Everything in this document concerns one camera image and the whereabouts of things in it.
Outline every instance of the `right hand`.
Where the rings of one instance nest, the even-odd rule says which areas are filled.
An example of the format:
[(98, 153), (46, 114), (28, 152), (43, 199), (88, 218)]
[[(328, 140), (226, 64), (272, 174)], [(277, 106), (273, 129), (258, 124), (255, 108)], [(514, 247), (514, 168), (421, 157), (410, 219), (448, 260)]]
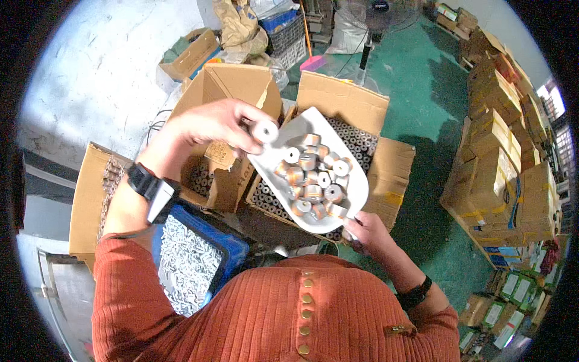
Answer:
[(360, 211), (354, 219), (345, 219), (342, 235), (349, 239), (348, 233), (354, 236), (351, 238), (353, 249), (364, 255), (375, 257), (396, 245), (384, 223), (376, 214)]

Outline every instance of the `hand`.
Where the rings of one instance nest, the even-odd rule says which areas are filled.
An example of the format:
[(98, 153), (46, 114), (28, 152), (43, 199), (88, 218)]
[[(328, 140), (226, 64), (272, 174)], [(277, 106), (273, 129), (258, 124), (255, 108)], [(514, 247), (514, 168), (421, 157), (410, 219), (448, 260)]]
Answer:
[(277, 125), (275, 119), (244, 101), (224, 99), (204, 104), (169, 121), (137, 162), (157, 177), (179, 181), (181, 168), (195, 144), (216, 140), (231, 145), (238, 156), (242, 151), (261, 153), (262, 147), (239, 126), (242, 118)]
[(342, 235), (356, 252), (376, 258), (396, 245), (378, 215), (360, 211), (354, 218), (344, 220)]

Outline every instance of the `left hand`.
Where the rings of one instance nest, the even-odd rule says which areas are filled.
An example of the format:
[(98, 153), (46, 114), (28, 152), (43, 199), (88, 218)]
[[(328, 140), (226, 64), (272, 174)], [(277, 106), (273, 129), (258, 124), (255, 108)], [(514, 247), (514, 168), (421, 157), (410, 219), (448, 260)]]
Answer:
[(277, 125), (277, 120), (244, 101), (219, 100), (191, 108), (169, 121), (136, 162), (159, 178), (179, 181), (181, 168), (195, 144), (223, 141), (244, 152), (261, 153), (262, 147), (239, 126), (242, 118)]

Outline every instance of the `gold button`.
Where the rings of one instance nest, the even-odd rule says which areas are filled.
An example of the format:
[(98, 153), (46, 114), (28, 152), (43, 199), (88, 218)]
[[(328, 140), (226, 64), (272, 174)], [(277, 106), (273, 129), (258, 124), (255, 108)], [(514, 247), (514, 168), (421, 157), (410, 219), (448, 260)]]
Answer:
[(308, 327), (308, 326), (299, 327), (299, 333), (300, 333), (301, 335), (308, 335), (308, 334), (310, 334), (310, 327)]
[(308, 353), (310, 353), (310, 348), (308, 347), (308, 345), (301, 345), (300, 347), (298, 347), (298, 353), (299, 354), (308, 354)]

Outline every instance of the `white wall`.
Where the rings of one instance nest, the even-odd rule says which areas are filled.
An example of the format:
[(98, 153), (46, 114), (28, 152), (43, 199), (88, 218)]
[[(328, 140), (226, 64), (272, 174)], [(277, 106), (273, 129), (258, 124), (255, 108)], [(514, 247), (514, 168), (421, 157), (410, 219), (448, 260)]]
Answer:
[[(198, 0), (211, 19), (211, 0)], [(133, 157), (167, 94), (156, 66), (203, 27), (196, 1), (81, 0), (38, 62), (20, 112), (19, 144), (79, 169), (89, 141)]]
[(504, 0), (446, 0), (445, 3), (453, 9), (461, 7), (472, 13), (481, 28), (490, 31), (506, 44), (535, 89), (551, 77), (549, 66), (533, 37)]

